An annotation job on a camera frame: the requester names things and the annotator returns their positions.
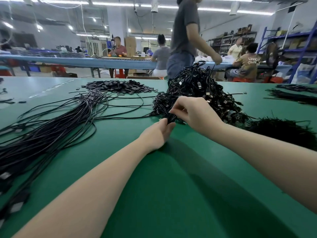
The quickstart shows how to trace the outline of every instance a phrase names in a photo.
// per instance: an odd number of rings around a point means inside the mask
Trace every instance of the dark gray t-shirt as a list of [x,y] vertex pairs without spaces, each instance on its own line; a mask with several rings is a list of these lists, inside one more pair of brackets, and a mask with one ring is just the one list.
[[166,70],[166,63],[171,55],[169,47],[160,47],[153,53],[153,57],[157,59],[156,68],[157,70]]
[[193,56],[196,56],[196,49],[188,41],[186,32],[186,26],[191,23],[196,23],[200,32],[197,4],[193,0],[183,0],[178,7],[174,21],[171,41],[172,54],[188,51]]

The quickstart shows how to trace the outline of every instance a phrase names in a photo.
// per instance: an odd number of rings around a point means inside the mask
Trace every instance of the ponytail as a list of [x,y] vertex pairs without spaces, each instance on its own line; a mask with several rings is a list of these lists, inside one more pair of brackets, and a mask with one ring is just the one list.
[[177,5],[180,5],[180,3],[182,2],[183,0],[177,0],[176,3]]

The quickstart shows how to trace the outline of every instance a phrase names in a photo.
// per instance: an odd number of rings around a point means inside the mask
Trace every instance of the pile of black plastic pieces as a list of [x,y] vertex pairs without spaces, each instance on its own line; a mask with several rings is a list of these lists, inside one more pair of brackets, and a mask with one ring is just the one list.
[[310,92],[310,93],[317,94],[317,88],[312,88],[312,87],[298,85],[298,84],[288,84],[288,85],[279,84],[276,87],[295,91],[295,92]]
[[290,101],[295,101],[301,104],[310,104],[310,105],[317,106],[317,97],[283,92],[274,88],[267,89],[266,91],[269,91],[270,92],[269,95],[274,96],[277,99],[290,100]]
[[82,88],[87,88],[90,90],[99,90],[99,91],[110,91],[118,94],[128,93],[130,95],[134,93],[147,93],[147,92],[157,92],[154,88],[148,87],[144,84],[136,82],[134,80],[129,81],[120,81],[120,80],[111,80],[111,81],[93,81],[89,82]]
[[299,122],[267,117],[247,120],[245,129],[256,134],[317,151],[316,133],[310,127],[300,126],[297,123]]
[[236,102],[231,94],[226,94],[211,74],[210,68],[200,69],[200,65],[184,68],[177,78],[168,81],[167,92],[156,96],[150,115],[160,114],[168,118],[168,122],[173,122],[177,117],[170,114],[169,110],[178,97],[203,97],[225,123],[244,123],[248,116],[237,106],[242,104]]

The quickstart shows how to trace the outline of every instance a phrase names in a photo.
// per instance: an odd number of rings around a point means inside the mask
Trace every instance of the right forearm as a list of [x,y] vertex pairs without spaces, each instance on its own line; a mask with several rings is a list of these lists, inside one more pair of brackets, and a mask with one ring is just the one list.
[[198,50],[202,51],[203,53],[207,54],[208,56],[211,56],[213,61],[216,64],[220,64],[222,62],[221,56],[216,53],[216,51],[210,47],[204,39],[202,39],[200,36],[196,36],[192,40],[190,40],[191,43],[196,47]]
[[284,192],[317,213],[316,152],[223,125],[208,137],[237,153]]

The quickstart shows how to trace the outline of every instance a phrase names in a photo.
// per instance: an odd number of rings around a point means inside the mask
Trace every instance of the shelving unit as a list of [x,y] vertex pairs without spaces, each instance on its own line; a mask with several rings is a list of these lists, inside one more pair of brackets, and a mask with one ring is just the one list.
[[[299,53],[298,61],[293,66],[292,74],[291,74],[291,76],[290,76],[290,78],[288,80],[288,83],[291,83],[293,78],[294,78],[294,76],[295,76],[295,74],[296,74],[297,68],[301,64],[301,61],[302,61],[305,53],[316,53],[316,55],[317,55],[317,50],[307,50],[307,48],[311,44],[312,38],[317,36],[316,28],[317,28],[317,21],[315,22],[314,27],[311,29],[310,32],[289,34],[287,36],[286,35],[276,36],[277,30],[268,30],[267,27],[265,27],[263,35],[262,35],[262,39],[261,39],[261,42],[260,42],[260,48],[258,49],[257,54],[259,54],[260,52],[264,52],[265,51],[265,48],[263,49],[263,47],[266,44],[271,43],[271,42],[276,42],[276,40],[278,40],[278,39],[285,39],[285,38],[290,39],[290,38],[298,38],[298,37],[307,37],[307,41],[306,41],[305,47],[298,48],[298,49],[284,49],[284,52]],[[271,31],[275,32],[275,36],[267,36],[266,37],[265,36],[266,32],[271,32]],[[317,63],[317,58],[315,58],[315,61],[312,63],[312,65],[316,65],[316,63]],[[316,81],[316,78],[317,78],[317,71],[312,76],[312,78],[310,80],[310,84],[313,84]]]
[[[245,38],[246,38],[246,37],[249,36],[249,35],[255,35],[255,36],[254,36],[254,39],[255,39],[255,38],[256,38],[256,34],[257,34],[257,32],[248,32],[248,33],[232,34],[232,35],[227,35],[227,36],[223,36],[223,37],[217,37],[217,38],[209,39],[207,42],[210,42],[209,45],[210,45],[211,47],[216,47],[216,48],[219,47],[219,51],[218,51],[219,54],[227,54],[227,52],[222,52],[221,48],[222,48],[222,47],[226,47],[226,46],[232,46],[232,42],[233,42],[233,38],[234,38],[234,37],[245,37]],[[224,43],[224,39],[231,39],[231,40],[230,40],[230,42]],[[213,45],[213,44],[211,43],[211,41],[215,41],[215,40],[221,40],[221,41],[220,41],[220,44]]]

